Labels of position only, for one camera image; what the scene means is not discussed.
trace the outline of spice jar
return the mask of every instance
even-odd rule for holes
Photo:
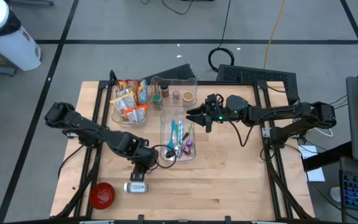
[[[169,96],[168,84],[161,83],[160,87],[161,87],[161,95],[162,95],[162,97],[168,97]]]
[[[174,102],[178,102],[180,99],[180,92],[178,90],[173,91],[172,98]]]
[[[159,94],[154,94],[153,96],[153,105],[155,109],[160,110],[162,105],[162,97]]]

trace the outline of clear plastic bin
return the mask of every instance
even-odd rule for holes
[[[160,90],[160,85],[162,83],[168,85],[169,96],[162,97],[161,104],[155,103],[153,101],[154,94],[158,93],[162,95],[162,91]],[[176,110],[178,108],[187,108],[197,103],[197,87],[198,83],[195,78],[187,80],[171,80],[153,77],[149,86],[149,102],[156,110]],[[178,100],[173,97],[174,91],[179,92]],[[185,102],[183,100],[183,94],[186,92],[191,92],[193,94],[194,97],[192,101]]]
[[[147,99],[149,97],[148,91],[149,91],[149,88],[147,87],[146,88],[146,103],[149,102],[148,99]],[[111,100],[116,99],[116,98],[117,98],[117,90],[112,93],[112,99]],[[111,119],[115,123],[117,123],[120,126],[122,126],[123,128],[143,128],[144,126],[146,126],[146,123],[147,123],[147,111],[149,109],[146,109],[145,116],[141,121],[132,122],[132,121],[129,121],[129,120],[125,119],[125,116],[121,116],[120,113],[116,110],[116,108],[113,105],[111,105],[111,106],[114,108],[114,111],[112,112],[112,115],[111,115]]]
[[[188,119],[186,119],[185,113],[172,112],[172,111],[164,111],[163,113],[161,113],[161,144],[169,145],[170,140],[172,138],[172,121],[175,121],[175,124],[178,124],[179,120],[182,121],[183,136],[186,133],[189,133],[189,135],[186,139],[184,139],[184,141],[180,145],[181,152],[175,151],[177,153],[177,162],[190,161],[196,157],[196,138],[194,132],[195,124],[194,122],[191,122]],[[179,145],[179,143],[177,143],[178,136],[175,135],[175,132],[173,133],[173,135],[174,138],[172,143],[173,146],[175,147]],[[190,146],[190,153],[186,154],[183,152],[183,148],[186,146],[188,140],[192,141],[192,144]],[[171,149],[167,147],[161,147],[160,157],[165,161],[173,161],[175,157],[167,158],[165,156],[168,150]]]

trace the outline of small bottle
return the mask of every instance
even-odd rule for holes
[[[162,105],[162,97],[159,94],[154,94],[153,96],[153,105],[155,109],[160,110]]]
[[[174,102],[178,102],[180,99],[180,92],[178,90],[173,91],[172,98],[173,98]]]
[[[162,97],[168,97],[169,96],[168,84],[161,83],[160,86],[161,86],[161,95],[162,95]]]
[[[143,182],[132,182],[124,184],[124,193],[146,193],[147,184]]]

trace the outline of green lid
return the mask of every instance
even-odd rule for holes
[[[154,101],[154,102],[159,102],[159,101],[161,101],[161,95],[159,95],[159,94],[154,94],[154,96],[153,96],[153,101]]]

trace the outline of white container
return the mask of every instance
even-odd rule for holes
[[[19,21],[6,2],[0,0],[0,54],[23,71],[37,68],[41,64],[40,47],[21,26],[20,21],[17,28],[9,30],[9,20]]]

